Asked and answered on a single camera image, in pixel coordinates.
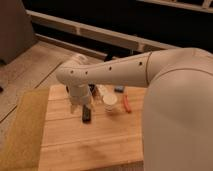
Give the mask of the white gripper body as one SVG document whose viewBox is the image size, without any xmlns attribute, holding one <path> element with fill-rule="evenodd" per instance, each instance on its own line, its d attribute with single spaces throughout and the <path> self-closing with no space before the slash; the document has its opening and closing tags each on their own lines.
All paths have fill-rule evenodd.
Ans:
<svg viewBox="0 0 213 171">
<path fill-rule="evenodd" d="M 69 86 L 68 90 L 73 105 L 87 105 L 91 102 L 91 92 L 88 85 Z"/>
</svg>

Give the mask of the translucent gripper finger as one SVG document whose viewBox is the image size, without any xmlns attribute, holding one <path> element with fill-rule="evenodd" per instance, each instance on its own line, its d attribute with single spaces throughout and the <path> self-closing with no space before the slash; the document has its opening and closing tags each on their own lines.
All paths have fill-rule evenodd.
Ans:
<svg viewBox="0 0 213 171">
<path fill-rule="evenodd" d="M 77 109 L 77 105 L 71 104 L 71 106 L 70 106 L 70 113 L 71 113 L 71 114 L 75 113 L 75 110 L 76 110 L 76 109 Z"/>
<path fill-rule="evenodd" d="M 93 103 L 89 103 L 86 105 L 88 109 L 90 109 L 91 111 L 94 111 L 94 105 Z"/>
</svg>

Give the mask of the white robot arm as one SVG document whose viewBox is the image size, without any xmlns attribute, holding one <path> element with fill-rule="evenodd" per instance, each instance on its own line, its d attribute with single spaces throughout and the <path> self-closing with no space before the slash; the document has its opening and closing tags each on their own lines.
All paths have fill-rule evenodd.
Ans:
<svg viewBox="0 0 213 171">
<path fill-rule="evenodd" d="M 213 53 L 177 48 L 92 65 L 73 57 L 56 77 L 79 105 L 91 84 L 144 87 L 144 171 L 213 171 Z"/>
</svg>

